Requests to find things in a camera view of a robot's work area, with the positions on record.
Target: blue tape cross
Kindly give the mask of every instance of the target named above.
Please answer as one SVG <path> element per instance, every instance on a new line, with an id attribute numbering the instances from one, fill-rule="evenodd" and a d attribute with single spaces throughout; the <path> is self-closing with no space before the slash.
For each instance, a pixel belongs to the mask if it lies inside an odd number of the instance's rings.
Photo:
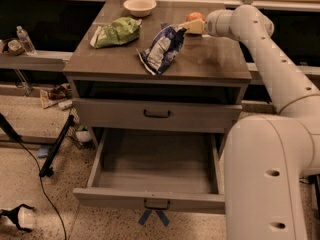
<path id="1" fill-rule="evenodd" d="M 167 227 L 170 223 L 168 217 L 166 216 L 166 214 L 163 211 L 158 211 L 155 210 L 156 214 L 158 215 L 159 219 L 161 220 L 162 224 Z M 142 214 L 141 218 L 139 219 L 138 223 L 140 225 L 144 225 L 147 220 L 150 217 L 150 214 L 152 213 L 152 210 L 145 210 L 144 213 Z"/>

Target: clear water bottle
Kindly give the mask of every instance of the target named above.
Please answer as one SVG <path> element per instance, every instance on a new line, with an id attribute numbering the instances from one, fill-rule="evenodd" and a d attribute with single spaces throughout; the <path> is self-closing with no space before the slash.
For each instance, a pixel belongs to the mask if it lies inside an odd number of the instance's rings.
<path id="1" fill-rule="evenodd" d="M 19 37 L 19 40 L 28 55 L 37 54 L 37 51 L 34 48 L 33 43 L 31 42 L 28 32 L 21 26 L 17 26 L 17 36 Z"/>

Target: dark blue snack bag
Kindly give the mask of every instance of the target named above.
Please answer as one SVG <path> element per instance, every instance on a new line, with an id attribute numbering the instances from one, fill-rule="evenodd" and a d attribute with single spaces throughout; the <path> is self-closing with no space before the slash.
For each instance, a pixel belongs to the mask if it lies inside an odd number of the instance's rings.
<path id="1" fill-rule="evenodd" d="M 170 66 L 182 48 L 185 28 L 169 25 L 153 40 L 149 49 L 138 52 L 141 62 L 153 75 L 161 75 Z"/>

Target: black cable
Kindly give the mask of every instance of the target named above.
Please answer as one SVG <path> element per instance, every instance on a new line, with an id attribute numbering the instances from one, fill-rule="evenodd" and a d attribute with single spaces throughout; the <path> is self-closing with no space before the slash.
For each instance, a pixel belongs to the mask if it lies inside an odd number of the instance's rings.
<path id="1" fill-rule="evenodd" d="M 39 162 L 37 161 L 37 159 L 34 157 L 34 155 L 32 155 L 32 153 L 29 151 L 29 149 L 27 149 L 21 142 L 18 142 L 20 144 L 21 147 L 23 147 L 27 152 L 28 154 L 33 158 L 33 160 L 36 162 L 37 164 L 37 167 L 38 167 L 38 170 L 40 172 L 40 165 L 39 165 Z M 43 182 L 42 182 L 42 178 L 39 177 L 40 179 L 40 184 L 41 184 L 41 189 L 42 189 L 42 192 L 44 194 L 44 196 L 47 198 L 48 202 L 51 204 L 51 206 L 53 207 L 53 209 L 55 210 L 55 212 L 57 213 L 60 221 L 61 221 L 61 224 L 62 224 L 62 228 L 63 228 L 63 232 L 64 232 L 64 239 L 67 240 L 67 232 L 66 232 L 66 228 L 65 228 L 65 225 L 64 225 L 64 222 L 62 220 L 62 217 L 57 209 L 57 207 L 52 203 L 52 201 L 50 200 L 50 198 L 48 197 L 47 193 L 45 192 L 44 190 L 44 187 L 43 187 Z"/>

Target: drawer handle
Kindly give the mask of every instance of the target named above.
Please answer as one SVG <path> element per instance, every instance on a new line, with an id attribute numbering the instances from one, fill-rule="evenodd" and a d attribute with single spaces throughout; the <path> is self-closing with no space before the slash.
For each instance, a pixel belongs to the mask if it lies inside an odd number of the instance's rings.
<path id="1" fill-rule="evenodd" d="M 170 200 L 167 201 L 167 206 L 166 207 L 160 207 L 159 208 L 159 207 L 153 207 L 153 206 L 147 205 L 147 199 L 144 199 L 143 206 L 147 210 L 166 211 L 166 210 L 169 210 L 169 208 L 170 208 Z"/>
<path id="2" fill-rule="evenodd" d="M 145 117 L 151 117 L 151 118 L 169 118 L 171 116 L 171 112 L 170 110 L 168 110 L 166 113 L 158 113 L 158 114 L 154 114 L 154 113 L 150 113 L 148 110 L 143 110 L 143 115 Z"/>

